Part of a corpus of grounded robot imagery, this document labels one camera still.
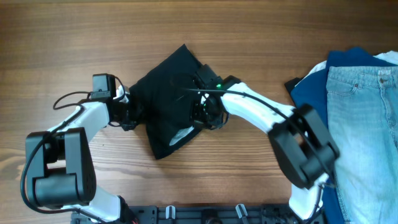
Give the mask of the black shorts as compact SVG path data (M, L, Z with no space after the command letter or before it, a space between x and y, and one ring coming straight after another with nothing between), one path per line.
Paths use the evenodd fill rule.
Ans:
M198 95L184 89L196 88L192 75L202 66L187 46L181 45L129 88L143 107L142 121L157 160L171 155L201 131L190 120Z

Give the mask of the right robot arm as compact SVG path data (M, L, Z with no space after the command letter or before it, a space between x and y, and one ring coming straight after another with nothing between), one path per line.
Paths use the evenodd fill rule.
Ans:
M305 223L314 220L340 156L316 110L308 104L295 108L272 101L234 76L194 78L193 82L193 91L203 98L203 114L223 111L239 116L268 136L280 170L292 183L291 211Z

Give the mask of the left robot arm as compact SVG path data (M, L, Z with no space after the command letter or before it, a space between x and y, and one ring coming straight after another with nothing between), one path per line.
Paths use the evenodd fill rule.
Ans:
M23 202L43 214L74 212L95 223L139 223L121 196L97 186L89 146L109 123L130 130L135 125L130 119L133 105L127 93L94 91L59 125L30 133L20 181Z

